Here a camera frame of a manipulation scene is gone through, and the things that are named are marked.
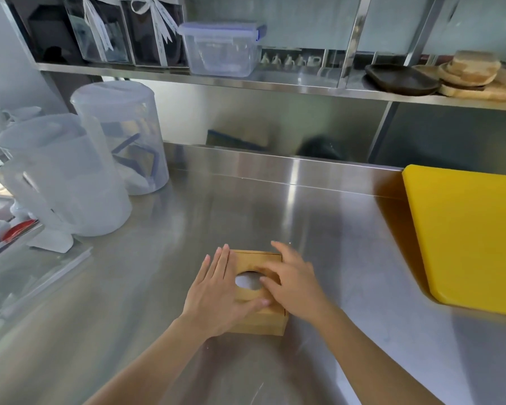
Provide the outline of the person's left hand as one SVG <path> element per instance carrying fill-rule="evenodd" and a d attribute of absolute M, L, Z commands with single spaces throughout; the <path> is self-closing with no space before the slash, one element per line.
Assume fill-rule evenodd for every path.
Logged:
<path fill-rule="evenodd" d="M 228 269 L 230 289 L 220 284 L 220 255 L 218 247 L 212 260 L 212 278 L 201 283 L 201 269 L 191 285 L 180 315 L 204 340 L 221 335 L 235 326 L 238 320 L 238 301 L 235 299 L 236 255 L 230 249 Z"/>

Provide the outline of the person's right hand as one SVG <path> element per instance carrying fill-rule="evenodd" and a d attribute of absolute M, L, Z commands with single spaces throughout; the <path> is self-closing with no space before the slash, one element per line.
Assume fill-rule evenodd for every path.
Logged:
<path fill-rule="evenodd" d="M 313 265 L 288 244 L 271 241 L 271 245 L 283 258 L 282 262 L 265 264 L 281 281 L 282 295 L 274 299 L 292 315 L 318 328 L 331 304 L 316 279 Z"/>

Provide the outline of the wooden tissue box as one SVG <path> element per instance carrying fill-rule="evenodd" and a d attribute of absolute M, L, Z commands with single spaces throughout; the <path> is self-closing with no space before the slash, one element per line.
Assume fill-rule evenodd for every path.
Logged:
<path fill-rule="evenodd" d="M 236 275 L 246 272 L 256 272 L 266 276 L 277 284 L 281 281 L 279 276 L 265 267 L 266 262 L 282 262 L 280 254 L 268 251 L 234 250 L 236 255 Z M 251 290 L 241 286 L 235 286 L 235 299 L 238 302 L 248 302 L 258 298 L 269 299 L 270 305 L 249 314 L 243 320 L 233 326 L 230 333 L 245 333 L 258 335 L 282 336 L 289 320 L 289 312 L 268 292 L 265 288 Z"/>

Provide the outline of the person's right forearm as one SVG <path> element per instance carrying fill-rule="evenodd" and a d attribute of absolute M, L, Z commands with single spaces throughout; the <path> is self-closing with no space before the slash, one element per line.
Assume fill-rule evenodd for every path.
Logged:
<path fill-rule="evenodd" d="M 368 338 L 338 307 L 324 303 L 310 320 L 362 405 L 444 405 Z"/>

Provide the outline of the person's left forearm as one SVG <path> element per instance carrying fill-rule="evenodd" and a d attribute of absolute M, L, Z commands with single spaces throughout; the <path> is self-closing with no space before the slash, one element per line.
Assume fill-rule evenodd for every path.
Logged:
<path fill-rule="evenodd" d="M 215 317 L 179 316 L 83 405 L 157 405 L 199 347 L 221 329 Z"/>

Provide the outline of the white tissue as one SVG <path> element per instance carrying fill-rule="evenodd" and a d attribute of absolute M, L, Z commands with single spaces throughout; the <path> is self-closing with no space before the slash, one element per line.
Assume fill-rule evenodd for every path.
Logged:
<path fill-rule="evenodd" d="M 235 283 L 238 287 L 257 291 L 263 287 L 261 277 L 263 274 L 260 272 L 246 271 L 236 275 Z"/>

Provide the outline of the large translucent plastic pitcher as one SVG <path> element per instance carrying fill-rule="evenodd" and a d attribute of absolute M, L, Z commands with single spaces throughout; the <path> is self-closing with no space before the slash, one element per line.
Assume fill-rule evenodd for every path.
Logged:
<path fill-rule="evenodd" d="M 75 114 L 15 123 L 0 133 L 8 160 L 0 183 L 46 229 L 99 237 L 121 228 L 133 206 L 102 132 Z"/>

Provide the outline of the tall translucent plastic pitcher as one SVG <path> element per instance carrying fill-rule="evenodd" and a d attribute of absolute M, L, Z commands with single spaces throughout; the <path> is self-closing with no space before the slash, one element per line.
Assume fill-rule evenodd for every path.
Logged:
<path fill-rule="evenodd" d="M 155 192 L 169 171 L 154 92 L 131 80 L 102 81 L 78 88 L 71 104 L 87 127 L 101 130 L 130 195 Z"/>

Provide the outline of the clear plastic tray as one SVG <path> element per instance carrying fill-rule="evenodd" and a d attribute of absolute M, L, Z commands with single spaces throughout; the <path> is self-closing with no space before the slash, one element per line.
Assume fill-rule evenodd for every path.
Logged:
<path fill-rule="evenodd" d="M 64 254 L 27 245 L 0 253 L 0 318 L 7 319 L 21 311 L 89 258 L 92 249 L 76 241 Z"/>

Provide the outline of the stainless steel shelf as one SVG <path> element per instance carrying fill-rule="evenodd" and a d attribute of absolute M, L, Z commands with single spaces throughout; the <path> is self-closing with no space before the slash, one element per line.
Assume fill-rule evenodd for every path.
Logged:
<path fill-rule="evenodd" d="M 407 96 L 383 92 L 365 79 L 363 70 L 353 69 L 358 55 L 359 41 L 363 37 L 366 18 L 372 0 L 358 0 L 356 15 L 352 20 L 352 29 L 347 46 L 347 54 L 341 69 L 317 68 L 298 69 L 277 68 L 271 65 L 259 65 L 245 78 L 223 76 L 194 75 L 188 69 L 157 69 L 126 65 L 89 64 L 68 65 L 34 61 L 38 71 L 97 75 L 127 79 L 168 81 L 189 85 L 254 89 L 270 92 L 299 93 L 304 95 L 326 95 L 353 99 L 406 102 L 437 106 L 495 109 L 506 111 L 506 102 L 477 99 L 458 99 L 438 94 L 425 96 Z"/>

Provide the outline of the red lid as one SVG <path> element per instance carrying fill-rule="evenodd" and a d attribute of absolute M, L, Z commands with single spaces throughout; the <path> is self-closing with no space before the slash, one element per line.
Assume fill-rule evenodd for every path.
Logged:
<path fill-rule="evenodd" d="M 15 240 L 16 238 L 20 237 L 21 235 L 23 235 L 25 232 L 31 230 L 38 223 L 39 221 L 37 219 L 29 219 L 21 223 L 15 224 L 4 233 L 1 240 L 2 242 L 9 243 Z"/>

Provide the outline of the yellow cutting board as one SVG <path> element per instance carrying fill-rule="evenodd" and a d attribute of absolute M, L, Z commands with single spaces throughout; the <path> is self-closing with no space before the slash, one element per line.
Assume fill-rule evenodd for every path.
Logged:
<path fill-rule="evenodd" d="M 408 165 L 402 176 L 432 296 L 506 315 L 506 175 Z"/>

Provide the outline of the clear container with blue clips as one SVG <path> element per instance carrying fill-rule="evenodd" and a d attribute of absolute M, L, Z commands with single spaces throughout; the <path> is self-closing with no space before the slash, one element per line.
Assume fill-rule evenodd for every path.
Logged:
<path fill-rule="evenodd" d="M 248 77 L 259 64 L 267 25 L 260 22 L 229 21 L 182 23 L 189 70 L 194 75 Z"/>

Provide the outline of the clear gift box with ribbon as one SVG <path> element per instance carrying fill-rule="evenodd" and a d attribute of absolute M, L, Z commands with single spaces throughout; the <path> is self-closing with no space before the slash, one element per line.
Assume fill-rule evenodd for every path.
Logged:
<path fill-rule="evenodd" d="M 133 65 L 120 0 L 62 0 L 84 60 Z"/>
<path fill-rule="evenodd" d="M 185 0 L 119 0 L 135 66 L 187 68 L 178 27 L 185 22 Z"/>

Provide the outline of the black oval plate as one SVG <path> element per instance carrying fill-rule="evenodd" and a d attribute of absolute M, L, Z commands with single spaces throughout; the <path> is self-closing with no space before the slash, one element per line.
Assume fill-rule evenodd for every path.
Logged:
<path fill-rule="evenodd" d="M 426 96 L 437 93 L 441 82 L 417 69 L 395 64 L 365 66 L 365 74 L 378 89 L 405 96 Z"/>

